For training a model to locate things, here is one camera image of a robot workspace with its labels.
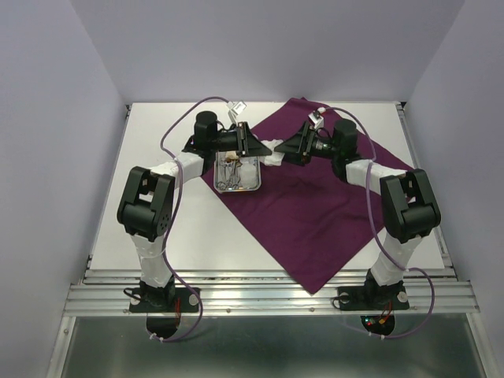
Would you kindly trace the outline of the white gauze pad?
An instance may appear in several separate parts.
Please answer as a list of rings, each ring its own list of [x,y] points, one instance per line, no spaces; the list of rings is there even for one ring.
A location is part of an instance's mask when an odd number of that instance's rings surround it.
[[[251,164],[243,164],[240,167],[240,183],[243,188],[256,187],[258,182],[257,167]]]
[[[262,140],[261,143],[268,147],[272,153],[267,156],[260,156],[259,161],[265,166],[281,166],[284,153],[276,152],[275,148],[283,142],[282,139]]]

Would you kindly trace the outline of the stainless steel instrument tray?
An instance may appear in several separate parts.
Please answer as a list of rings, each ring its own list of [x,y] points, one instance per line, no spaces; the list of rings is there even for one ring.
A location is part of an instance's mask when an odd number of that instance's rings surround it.
[[[218,168],[219,164],[226,162],[224,160],[225,153],[226,152],[217,152],[216,153],[216,161],[214,162],[213,186],[217,190],[217,192],[223,194],[223,193],[232,193],[232,192],[256,191],[261,186],[261,170],[260,170],[260,161],[259,161],[258,157],[240,157],[240,160],[239,160],[241,162],[241,166],[243,164],[251,164],[251,165],[255,165],[257,167],[258,182],[257,182],[256,187],[243,188],[240,183],[239,188],[235,189],[235,190],[220,191],[217,189],[217,168]]]

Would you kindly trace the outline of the straight steel scissors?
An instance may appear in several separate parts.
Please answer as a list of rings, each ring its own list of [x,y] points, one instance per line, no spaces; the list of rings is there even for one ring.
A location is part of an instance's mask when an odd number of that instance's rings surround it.
[[[217,168],[217,189],[227,191],[233,185],[233,163],[224,162]]]

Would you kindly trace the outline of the purple surgical drape cloth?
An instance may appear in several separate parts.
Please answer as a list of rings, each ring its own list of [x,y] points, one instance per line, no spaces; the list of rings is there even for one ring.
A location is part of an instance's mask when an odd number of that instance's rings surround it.
[[[380,196],[335,177],[332,163],[261,167],[256,191],[218,198],[310,294],[318,292],[384,227]]]

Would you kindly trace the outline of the bagged beige gloves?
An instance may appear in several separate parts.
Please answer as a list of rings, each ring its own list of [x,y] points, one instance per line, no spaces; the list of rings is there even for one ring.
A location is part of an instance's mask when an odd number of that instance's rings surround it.
[[[224,155],[224,160],[227,163],[233,162],[233,161],[239,161],[240,156],[235,152],[235,151],[227,151]]]

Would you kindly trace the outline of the long steel forceps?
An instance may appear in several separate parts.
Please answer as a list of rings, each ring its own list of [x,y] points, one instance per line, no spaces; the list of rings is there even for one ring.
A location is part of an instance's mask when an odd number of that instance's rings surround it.
[[[228,179],[226,185],[229,190],[235,190],[239,188],[239,185],[241,183],[239,174],[240,166],[240,161],[232,161],[228,164]]]

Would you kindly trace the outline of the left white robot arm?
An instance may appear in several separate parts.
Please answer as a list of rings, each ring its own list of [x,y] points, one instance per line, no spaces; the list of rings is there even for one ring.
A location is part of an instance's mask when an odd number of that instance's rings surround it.
[[[219,124],[215,113],[198,113],[193,135],[180,154],[152,169],[136,166],[128,174],[117,220],[131,236],[141,266],[138,287],[124,289],[132,313],[197,313],[202,308],[200,290],[180,279],[166,252],[182,199],[180,189],[206,174],[219,153],[232,152],[239,158],[272,153],[248,123],[234,122],[228,129]]]

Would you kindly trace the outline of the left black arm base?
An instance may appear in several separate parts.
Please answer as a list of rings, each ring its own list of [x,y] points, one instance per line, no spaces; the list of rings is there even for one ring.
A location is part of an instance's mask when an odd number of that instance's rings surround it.
[[[168,282],[165,287],[151,287],[139,282],[138,287],[126,287],[123,294],[130,300],[131,313],[197,313],[199,304],[196,295],[200,294],[198,288],[194,292],[187,287],[177,287],[173,282]]]

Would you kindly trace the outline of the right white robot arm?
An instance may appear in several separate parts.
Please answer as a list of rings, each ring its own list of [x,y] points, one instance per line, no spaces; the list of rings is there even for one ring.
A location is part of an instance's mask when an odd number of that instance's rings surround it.
[[[361,286],[342,288],[336,299],[346,311],[408,308],[403,278],[413,252],[441,221],[441,213],[427,173],[423,169],[392,169],[364,159],[358,153],[361,122],[341,119],[329,137],[319,134],[321,125],[307,121],[292,137],[275,147],[285,161],[304,166],[313,157],[332,163],[335,176],[350,185],[363,187],[365,194],[379,195],[384,240],[377,240],[380,254]]]

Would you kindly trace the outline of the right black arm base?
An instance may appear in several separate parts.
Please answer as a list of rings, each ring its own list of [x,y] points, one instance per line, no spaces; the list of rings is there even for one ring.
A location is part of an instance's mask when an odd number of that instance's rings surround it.
[[[400,280],[392,285],[380,286],[371,272],[366,274],[361,286],[337,287],[332,305],[342,311],[407,310],[410,308],[406,289]]]

